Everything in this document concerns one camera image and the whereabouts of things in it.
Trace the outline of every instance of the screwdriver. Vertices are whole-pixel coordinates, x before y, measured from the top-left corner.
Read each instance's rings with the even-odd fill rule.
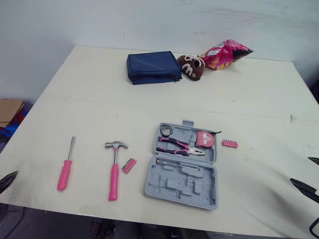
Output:
[[[71,164],[72,164],[70,157],[71,157],[71,152],[72,152],[73,145],[74,145],[74,140],[75,140],[75,136],[73,136],[71,139],[68,160],[64,161],[64,165],[62,167],[58,186],[56,188],[58,191],[64,191],[66,189],[66,187],[68,186],[68,180],[69,180],[69,175],[70,175],[70,171],[71,171]]]
[[[194,169],[194,170],[197,170],[197,171],[198,171],[198,168],[197,168],[197,167],[188,167],[188,166],[181,165],[181,164],[179,164],[179,163],[165,162],[165,161],[162,161],[162,160],[159,160],[159,159],[156,160],[156,163],[157,163],[157,164],[161,164],[161,165],[166,165],[166,166],[184,167],[184,168]]]

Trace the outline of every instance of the hammer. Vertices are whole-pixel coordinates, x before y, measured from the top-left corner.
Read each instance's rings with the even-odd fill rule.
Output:
[[[126,144],[119,141],[114,141],[112,143],[105,143],[106,148],[108,147],[114,148],[114,164],[112,166],[112,171],[111,171],[111,187],[110,187],[109,201],[115,201],[118,199],[118,181],[119,181],[118,150],[120,146],[124,148],[129,148]]]

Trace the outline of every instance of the gray plastic tool case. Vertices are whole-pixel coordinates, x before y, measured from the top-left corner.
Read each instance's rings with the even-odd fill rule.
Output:
[[[216,133],[193,128],[193,124],[192,121],[183,120],[182,125],[169,123],[159,125],[155,141],[155,152],[157,154],[151,160],[145,193],[150,197],[213,210],[217,208],[218,202],[217,170],[211,165],[216,161]],[[162,125],[169,125],[172,128],[173,131],[169,137],[187,142],[190,147],[195,147],[198,131],[211,133],[215,138],[215,143],[210,148],[198,147],[205,151],[205,155],[202,156],[193,154],[182,156],[156,151],[157,147],[164,147],[169,150],[180,149],[174,144],[159,141],[162,137],[160,133]]]

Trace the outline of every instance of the cardboard box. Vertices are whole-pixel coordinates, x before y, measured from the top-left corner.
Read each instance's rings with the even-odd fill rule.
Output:
[[[0,100],[0,127],[6,127],[22,107],[22,100]]]

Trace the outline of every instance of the pink screwdriver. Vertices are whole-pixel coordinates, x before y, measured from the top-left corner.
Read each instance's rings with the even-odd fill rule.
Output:
[[[61,174],[60,174],[58,186],[56,188],[58,191],[64,191],[66,189],[66,187],[68,186],[68,180],[69,180],[70,171],[71,171],[71,164],[72,164],[72,161],[70,160],[70,157],[71,157],[71,152],[72,152],[73,145],[74,145],[74,140],[75,140],[75,136],[73,136],[72,139],[71,139],[71,145],[70,145],[70,151],[69,151],[68,160],[64,161],[64,165],[62,167],[62,171],[61,171]]]

